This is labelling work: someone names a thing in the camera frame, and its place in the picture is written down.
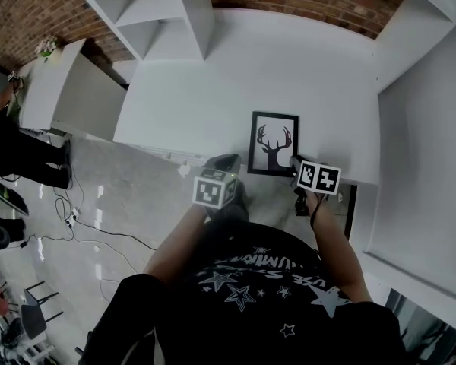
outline black picture frame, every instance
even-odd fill
[[[299,117],[294,115],[285,115],[283,113],[263,113],[254,111],[252,114],[252,130],[250,134],[250,150],[249,150],[249,168],[247,173],[264,174],[267,176],[293,177],[293,173],[289,167],[284,170],[263,170],[253,167],[255,157],[255,143],[257,140],[257,119],[259,117],[285,119],[293,122],[292,133],[292,155],[297,155],[299,147]]]

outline white desk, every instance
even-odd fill
[[[22,128],[113,139],[126,90],[80,53],[84,42],[67,45],[57,60],[36,59],[19,71],[25,83],[18,96]]]

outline deer antler artwork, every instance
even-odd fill
[[[290,131],[287,129],[287,127],[283,127],[283,133],[286,136],[286,143],[283,146],[279,146],[279,140],[277,139],[277,147],[276,148],[271,148],[271,143],[270,141],[267,141],[267,143],[264,143],[264,129],[266,125],[263,125],[262,127],[259,127],[257,130],[257,143],[263,145],[264,147],[262,150],[264,153],[267,153],[268,159],[267,159],[267,168],[269,170],[287,170],[286,167],[282,167],[279,165],[277,162],[277,154],[281,149],[289,148],[290,145],[292,144],[292,136],[290,134]]]

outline marble floor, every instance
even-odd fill
[[[68,195],[79,208],[79,220],[109,232],[135,235],[153,248],[191,204],[194,169],[183,178],[179,165],[122,144],[75,138],[73,166],[78,181]],[[244,167],[239,178],[245,183],[251,221],[280,228],[315,246],[308,219],[295,216],[296,196],[289,180],[247,174]],[[43,306],[46,317],[64,311],[48,324],[46,334],[56,346],[53,357],[60,363],[78,363],[74,348],[84,346],[118,281],[142,271],[153,252],[132,239],[80,224],[75,224],[73,238],[56,213],[52,188],[28,179],[8,185],[28,204],[26,235],[62,240],[32,237],[23,249],[0,251],[0,272],[18,299],[24,287],[39,281],[46,285],[37,288],[37,296],[41,291],[60,293]],[[330,206],[344,227],[349,186],[340,190],[343,201],[333,197]],[[58,207],[62,213],[61,202]],[[0,208],[0,216],[11,215],[11,210]]]

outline picture frame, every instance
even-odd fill
[[[247,173],[293,177],[289,160],[298,147],[298,116],[254,111]]]

